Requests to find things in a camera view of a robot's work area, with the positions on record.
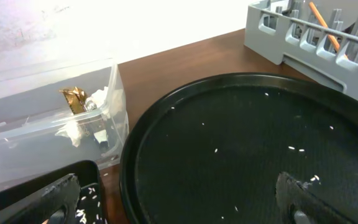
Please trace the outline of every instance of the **gray plastic basket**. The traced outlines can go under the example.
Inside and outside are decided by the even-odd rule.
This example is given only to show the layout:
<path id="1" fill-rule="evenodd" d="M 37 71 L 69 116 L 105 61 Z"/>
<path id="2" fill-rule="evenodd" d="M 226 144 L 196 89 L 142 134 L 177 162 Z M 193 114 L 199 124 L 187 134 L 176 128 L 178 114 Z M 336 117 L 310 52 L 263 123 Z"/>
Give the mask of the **gray plastic basket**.
<path id="1" fill-rule="evenodd" d="M 333 11 L 328 26 L 298 19 L 300 7 L 284 16 L 282 8 L 270 10 L 270 1 L 249 5 L 244 45 L 276 65 L 288 64 L 318 83 L 341 91 L 358 100 L 358 19 L 352 34 L 341 29 L 340 9 Z M 328 35 L 337 37 L 341 47 L 333 50 Z"/>

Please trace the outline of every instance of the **transparent plastic box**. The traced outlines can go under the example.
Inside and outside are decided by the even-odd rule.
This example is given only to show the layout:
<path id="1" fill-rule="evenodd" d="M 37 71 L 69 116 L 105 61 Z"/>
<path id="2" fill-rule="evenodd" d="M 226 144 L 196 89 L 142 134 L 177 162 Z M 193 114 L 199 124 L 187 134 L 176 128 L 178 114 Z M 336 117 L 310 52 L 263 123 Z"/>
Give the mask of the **transparent plastic box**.
<path id="1" fill-rule="evenodd" d="M 119 162 L 128 120 L 112 7 L 0 0 L 0 190 L 80 160 Z M 99 93 L 95 110 L 73 114 L 59 90 L 75 86 Z"/>

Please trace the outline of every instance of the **brown table surface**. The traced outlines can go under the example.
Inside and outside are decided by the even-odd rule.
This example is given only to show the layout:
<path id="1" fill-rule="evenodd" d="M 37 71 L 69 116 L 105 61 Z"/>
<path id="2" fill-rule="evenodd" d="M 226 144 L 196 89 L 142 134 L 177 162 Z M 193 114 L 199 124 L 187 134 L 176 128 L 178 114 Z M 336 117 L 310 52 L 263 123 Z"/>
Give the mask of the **brown table surface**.
<path id="1" fill-rule="evenodd" d="M 245 47 L 244 34 L 242 29 L 120 64 L 129 128 L 163 95 L 200 78 L 232 72 L 269 72 L 310 80 L 288 65 L 274 65 Z M 119 169 L 113 166 L 101 171 L 108 220 L 114 224 L 129 223 L 121 203 Z"/>

